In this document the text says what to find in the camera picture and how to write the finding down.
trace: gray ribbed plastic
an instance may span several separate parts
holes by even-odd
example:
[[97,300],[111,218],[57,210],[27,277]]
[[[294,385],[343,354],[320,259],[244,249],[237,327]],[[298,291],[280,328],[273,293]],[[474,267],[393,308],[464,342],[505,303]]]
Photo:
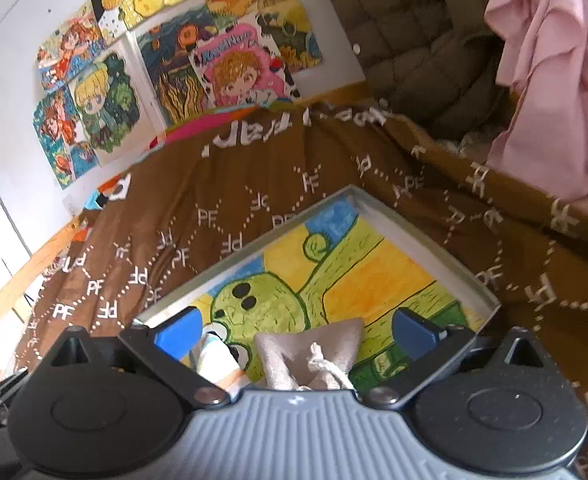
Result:
[[[27,474],[26,478],[50,478]],[[130,480],[481,480],[441,460],[394,412],[349,391],[245,391],[229,408],[198,412],[161,459]],[[526,479],[576,480],[565,469]]]

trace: cartoon girl drawing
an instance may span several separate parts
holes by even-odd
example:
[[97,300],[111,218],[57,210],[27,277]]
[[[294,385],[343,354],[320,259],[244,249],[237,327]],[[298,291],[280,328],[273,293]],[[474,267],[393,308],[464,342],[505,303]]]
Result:
[[76,106],[83,113],[83,123],[94,148],[104,147],[116,131],[118,123],[105,109],[109,92],[107,65],[96,63],[78,80],[74,91]]
[[278,95],[271,88],[254,88],[261,80],[263,66],[259,57],[251,51],[228,52],[215,65],[212,77],[216,94],[237,105],[255,104],[269,106]]
[[76,137],[76,123],[75,121],[67,121],[62,107],[62,98],[56,96],[54,103],[45,109],[45,120],[40,131],[44,136],[51,139],[52,142],[60,139],[69,146],[74,144]]
[[75,57],[80,62],[90,59],[88,52],[90,44],[98,40],[96,29],[86,27],[81,22],[74,23],[62,36],[60,42],[59,59],[56,62],[55,73],[58,80],[64,81]]

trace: drawstring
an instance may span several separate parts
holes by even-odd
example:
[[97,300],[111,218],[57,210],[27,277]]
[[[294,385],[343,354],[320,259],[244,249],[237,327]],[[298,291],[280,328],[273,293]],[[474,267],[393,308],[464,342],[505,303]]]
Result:
[[[336,364],[328,361],[323,356],[323,351],[321,350],[321,346],[318,343],[312,343],[310,347],[312,351],[312,356],[307,359],[307,368],[311,372],[327,372],[328,374],[332,375],[336,380],[341,383],[343,388],[348,390],[355,390],[354,385],[347,377],[347,374],[343,372]],[[310,390],[308,386],[299,386],[299,390]]]

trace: pink cloth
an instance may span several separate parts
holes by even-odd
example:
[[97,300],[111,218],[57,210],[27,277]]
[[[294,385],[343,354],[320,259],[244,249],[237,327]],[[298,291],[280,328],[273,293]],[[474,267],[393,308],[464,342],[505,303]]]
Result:
[[203,115],[185,124],[181,124],[181,126],[177,127],[169,134],[165,143],[171,144],[172,142],[176,142],[178,140],[193,137],[194,135],[198,135],[200,132],[211,130],[212,128],[222,126],[223,124],[227,124],[237,120],[238,118],[244,117],[245,115],[249,114],[250,111],[251,110],[249,108],[244,108],[242,110],[233,110],[231,112]]
[[555,197],[588,195],[588,0],[490,0],[496,82],[520,94],[488,165]]

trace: quilted jacket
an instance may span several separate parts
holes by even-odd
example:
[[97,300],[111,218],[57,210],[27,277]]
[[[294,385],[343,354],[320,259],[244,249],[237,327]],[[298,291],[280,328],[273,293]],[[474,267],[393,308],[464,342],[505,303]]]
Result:
[[504,91],[503,44],[484,22],[489,0],[333,0],[377,99],[432,136],[481,126]]

